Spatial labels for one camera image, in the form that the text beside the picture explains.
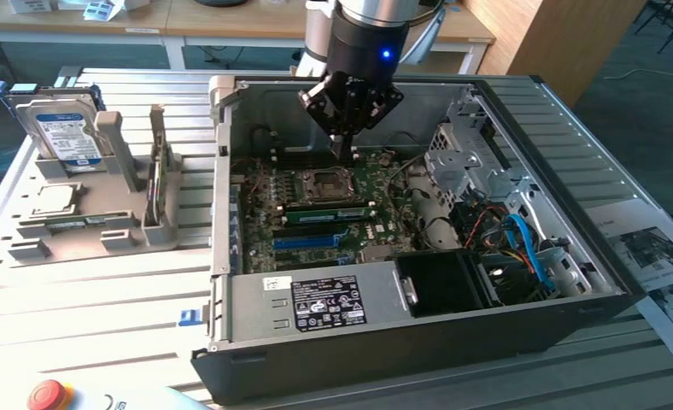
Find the red emergency stop button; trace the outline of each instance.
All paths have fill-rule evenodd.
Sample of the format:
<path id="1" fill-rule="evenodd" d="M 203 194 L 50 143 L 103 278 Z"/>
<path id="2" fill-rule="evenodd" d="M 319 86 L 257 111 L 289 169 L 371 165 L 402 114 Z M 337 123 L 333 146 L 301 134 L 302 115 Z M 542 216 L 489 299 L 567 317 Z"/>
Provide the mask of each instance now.
<path id="1" fill-rule="evenodd" d="M 55 380 L 46 380 L 30 392 L 30 410 L 55 410 L 66 400 L 66 388 Z"/>

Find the white cable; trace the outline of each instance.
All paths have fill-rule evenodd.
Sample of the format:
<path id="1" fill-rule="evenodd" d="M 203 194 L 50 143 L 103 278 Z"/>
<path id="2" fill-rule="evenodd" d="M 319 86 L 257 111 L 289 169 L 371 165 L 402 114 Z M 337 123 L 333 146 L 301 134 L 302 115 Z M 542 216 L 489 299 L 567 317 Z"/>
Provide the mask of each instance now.
<path id="1" fill-rule="evenodd" d="M 630 70 L 626 74 L 618 75 L 617 77 L 603 77 L 602 79 L 625 79 L 634 73 L 638 73 L 641 71 L 645 71 L 646 73 L 657 73 L 662 75 L 670 75 L 673 77 L 673 73 L 666 73 L 665 71 L 657 71 L 657 70 L 646 70 L 645 68 L 635 68 L 634 70 Z"/>

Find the blue pcie slot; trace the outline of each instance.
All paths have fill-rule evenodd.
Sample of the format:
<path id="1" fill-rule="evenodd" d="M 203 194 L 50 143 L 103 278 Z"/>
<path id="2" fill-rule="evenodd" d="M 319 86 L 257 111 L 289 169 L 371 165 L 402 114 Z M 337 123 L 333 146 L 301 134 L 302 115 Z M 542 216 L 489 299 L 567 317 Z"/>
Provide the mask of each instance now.
<path id="1" fill-rule="evenodd" d="M 347 235 L 347 232 L 314 237 L 278 237 L 273 240 L 273 248 L 274 250 L 339 248 L 341 239 Z"/>

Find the circuit board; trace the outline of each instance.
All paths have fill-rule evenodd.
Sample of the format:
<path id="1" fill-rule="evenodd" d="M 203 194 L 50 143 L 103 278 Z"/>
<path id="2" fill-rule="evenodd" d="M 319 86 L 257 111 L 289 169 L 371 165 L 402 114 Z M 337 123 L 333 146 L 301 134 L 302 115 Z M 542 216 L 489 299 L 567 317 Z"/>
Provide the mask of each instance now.
<path id="1" fill-rule="evenodd" d="M 387 179 L 399 169 L 399 163 L 385 161 L 382 151 L 362 152 L 353 167 L 285 170 L 271 161 L 243 162 L 231 171 L 238 175 L 235 182 L 245 187 L 241 196 L 243 273 L 366 263 L 373 259 L 371 254 L 385 256 L 386 252 L 413 251 L 411 236 L 403 232 L 398 210 L 390 206 L 386 195 Z M 403 212 L 410 211 L 409 203 L 403 205 L 399 199 L 397 203 Z M 339 232 L 337 246 L 330 243 L 331 246 L 314 248 L 275 249 L 274 232 L 286 231 L 294 222 L 291 216 L 291 219 L 285 216 L 283 208 L 306 204 L 321 208 L 334 204 L 369 208 L 366 213 L 357 208 L 359 220 L 318 220 L 335 218 L 325 211 L 311 211 L 321 216 L 302 217 L 310 223 L 301 226 L 325 226 Z"/>

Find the cpu socket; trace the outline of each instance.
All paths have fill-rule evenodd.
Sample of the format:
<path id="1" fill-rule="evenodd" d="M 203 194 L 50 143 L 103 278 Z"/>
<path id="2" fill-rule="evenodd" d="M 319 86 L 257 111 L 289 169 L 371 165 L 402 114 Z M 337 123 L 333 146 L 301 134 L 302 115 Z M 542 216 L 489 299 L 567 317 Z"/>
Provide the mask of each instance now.
<path id="1" fill-rule="evenodd" d="M 307 171 L 302 177 L 310 202 L 351 202 L 357 199 L 351 173 L 346 168 Z"/>

